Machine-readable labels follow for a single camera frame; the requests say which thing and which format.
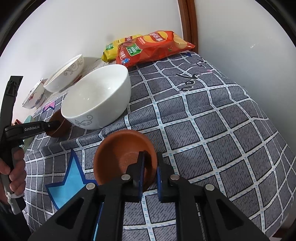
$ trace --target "hand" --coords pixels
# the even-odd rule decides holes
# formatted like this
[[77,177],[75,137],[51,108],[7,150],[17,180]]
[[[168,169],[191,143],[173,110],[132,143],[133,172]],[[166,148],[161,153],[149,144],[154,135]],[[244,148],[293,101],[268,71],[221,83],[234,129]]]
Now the hand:
[[[25,171],[26,163],[24,161],[24,150],[22,148],[18,149],[13,154],[13,157],[17,161],[17,163],[12,172],[10,172],[9,166],[0,158],[0,173],[4,175],[9,174],[9,178],[12,181],[10,183],[10,189],[15,193],[15,195],[18,196],[22,194],[26,188],[25,179],[27,173]],[[2,183],[0,183],[0,201],[2,201],[5,204],[8,204]]]

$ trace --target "gray checkered tablecloth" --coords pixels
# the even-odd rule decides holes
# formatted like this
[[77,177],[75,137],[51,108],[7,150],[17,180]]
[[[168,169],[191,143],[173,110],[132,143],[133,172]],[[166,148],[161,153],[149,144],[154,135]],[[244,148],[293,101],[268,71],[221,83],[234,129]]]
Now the gray checkered tablecloth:
[[[112,124],[87,131],[72,126],[63,138],[35,137],[25,155],[25,216],[37,229],[56,208],[46,185],[61,182],[73,149],[86,179],[93,157],[110,133],[145,134],[176,174],[218,187],[267,236],[287,217],[296,187],[295,156],[248,93],[193,52],[130,69],[130,103]],[[64,95],[40,109],[48,120]],[[176,240],[175,209],[158,202],[155,184],[141,203],[126,203],[122,240]]]

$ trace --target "silver rivet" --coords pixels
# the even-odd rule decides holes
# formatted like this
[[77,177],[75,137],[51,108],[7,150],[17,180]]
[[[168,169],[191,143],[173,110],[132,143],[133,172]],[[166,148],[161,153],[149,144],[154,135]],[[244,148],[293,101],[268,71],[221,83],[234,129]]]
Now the silver rivet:
[[215,187],[212,184],[207,184],[205,185],[205,189],[207,189],[208,191],[213,191]]
[[86,185],[86,189],[87,190],[92,190],[92,189],[94,189],[96,187],[96,185],[94,184],[94,183],[88,183],[87,185]]
[[180,176],[179,175],[176,175],[176,174],[173,174],[173,175],[170,176],[170,178],[172,180],[176,181],[176,180],[179,180],[180,179]]
[[124,180],[124,181],[127,181],[127,180],[129,180],[130,178],[131,178],[131,176],[130,176],[129,174],[123,174],[123,175],[121,176],[121,179]]

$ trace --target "snack package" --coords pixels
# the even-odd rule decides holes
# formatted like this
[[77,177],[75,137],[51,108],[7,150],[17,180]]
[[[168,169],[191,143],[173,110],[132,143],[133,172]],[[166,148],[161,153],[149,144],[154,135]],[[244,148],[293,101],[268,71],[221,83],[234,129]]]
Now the snack package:
[[112,60],[115,60],[119,44],[124,43],[125,41],[129,41],[131,39],[134,39],[136,37],[140,37],[140,36],[142,36],[142,35],[136,34],[133,36],[129,36],[127,38],[115,40],[111,44],[106,45],[105,50],[103,52],[103,56],[101,57],[101,59],[106,63],[110,62]]
[[116,63],[131,67],[138,63],[156,61],[194,47],[195,45],[181,39],[173,31],[156,31],[120,44]]

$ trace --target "white wall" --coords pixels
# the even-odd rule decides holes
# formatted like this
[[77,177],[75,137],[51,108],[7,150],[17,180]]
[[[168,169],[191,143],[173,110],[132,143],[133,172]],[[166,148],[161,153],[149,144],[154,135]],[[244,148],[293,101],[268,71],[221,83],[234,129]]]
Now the white wall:
[[24,98],[77,54],[101,57],[106,44],[133,34],[173,30],[182,36],[177,0],[47,0],[21,25],[0,57],[0,105],[11,75],[24,76],[13,118],[23,121]]
[[296,154],[296,48],[255,0],[195,0],[199,54],[245,87]]

